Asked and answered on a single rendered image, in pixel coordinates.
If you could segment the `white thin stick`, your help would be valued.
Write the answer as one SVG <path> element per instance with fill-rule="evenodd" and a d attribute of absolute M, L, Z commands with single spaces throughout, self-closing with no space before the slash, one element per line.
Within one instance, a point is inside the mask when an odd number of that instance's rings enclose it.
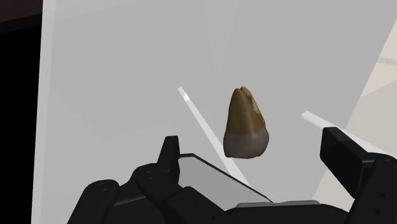
<path fill-rule="evenodd" d="M 388 153 L 368 142 L 366 142 L 365 140 L 359 138 L 358 136 L 351 134 L 350 132 L 346 131 L 345 129 L 342 129 L 340 127 L 338 127 L 337 125 L 330 123 L 329 121 L 311 113 L 310 111 L 306 111 L 304 113 L 301 114 L 302 118 L 304 120 L 307 120 L 308 122 L 310 122 L 311 124 L 315 125 L 316 127 L 318 127 L 319 129 L 323 129 L 326 127 L 336 127 L 338 129 L 340 129 L 345 135 L 347 135 L 348 137 L 350 137 L 353 141 L 355 141 L 356 143 L 358 143 L 363 149 L 365 149 L 368 152 L 372 152 L 372 153 L 382 153 L 385 155 L 390 155 L 393 156 L 394 158 L 397 159 L 397 154 L 392 154 L 392 153 Z"/>
<path fill-rule="evenodd" d="M 216 134 L 213 132 L 212 128 L 210 128 L 209 124 L 206 122 L 204 117 L 201 115 L 200 111 L 194 105 L 193 101 L 190 99 L 188 94 L 185 92 L 183 87 L 178 87 L 178 92 L 181 94 L 181 97 L 185 101 L 186 105 L 189 107 L 190 111 L 192 112 L 193 116 L 195 117 L 196 121 L 204 131 L 205 135 L 207 136 L 209 142 L 211 143 L 212 147 L 214 148 L 215 152 L 223 162 L 223 165 L 227 169 L 228 173 L 236 178 L 237 180 L 241 181 L 247 186 L 250 186 L 248 180 L 245 178 L 241 170 L 238 168 L 237 164 L 231 159 L 225 156 L 224 148 Z"/>

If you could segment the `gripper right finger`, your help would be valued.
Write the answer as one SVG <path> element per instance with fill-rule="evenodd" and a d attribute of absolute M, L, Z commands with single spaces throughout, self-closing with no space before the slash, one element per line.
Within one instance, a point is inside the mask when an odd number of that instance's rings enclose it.
<path fill-rule="evenodd" d="M 397 224 L 397 159 L 363 149 L 337 127 L 323 129 L 320 158 L 354 202 L 345 224 Z"/>

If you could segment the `brown grey tooth-shaped object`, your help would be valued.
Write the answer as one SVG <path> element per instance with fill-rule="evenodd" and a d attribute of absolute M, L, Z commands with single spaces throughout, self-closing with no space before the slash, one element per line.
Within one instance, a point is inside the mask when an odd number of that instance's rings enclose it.
<path fill-rule="evenodd" d="M 251 159 L 267 149 L 269 133 L 261 111 L 248 88 L 236 88 L 230 99 L 223 151 L 228 158 Z"/>

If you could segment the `black-rimmed grey tablet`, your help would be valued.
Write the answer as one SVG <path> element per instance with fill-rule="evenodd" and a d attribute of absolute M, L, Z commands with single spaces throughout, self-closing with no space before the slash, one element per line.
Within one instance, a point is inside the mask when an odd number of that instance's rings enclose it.
<path fill-rule="evenodd" d="M 260 192 L 233 178 L 193 153 L 179 157 L 179 185 L 190 186 L 227 210 L 246 202 L 269 202 Z"/>

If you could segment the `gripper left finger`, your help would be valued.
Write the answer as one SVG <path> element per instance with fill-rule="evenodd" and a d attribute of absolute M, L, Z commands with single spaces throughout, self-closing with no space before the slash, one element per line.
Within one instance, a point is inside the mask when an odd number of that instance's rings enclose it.
<path fill-rule="evenodd" d="M 230 217 L 222 208 L 196 189 L 178 184 L 179 156 L 178 136 L 167 136 L 157 162 L 137 173 L 134 184 L 142 198 L 163 214 L 165 224 L 230 224 Z M 67 224 L 106 224 L 119 196 L 120 186 L 115 180 L 89 184 Z"/>

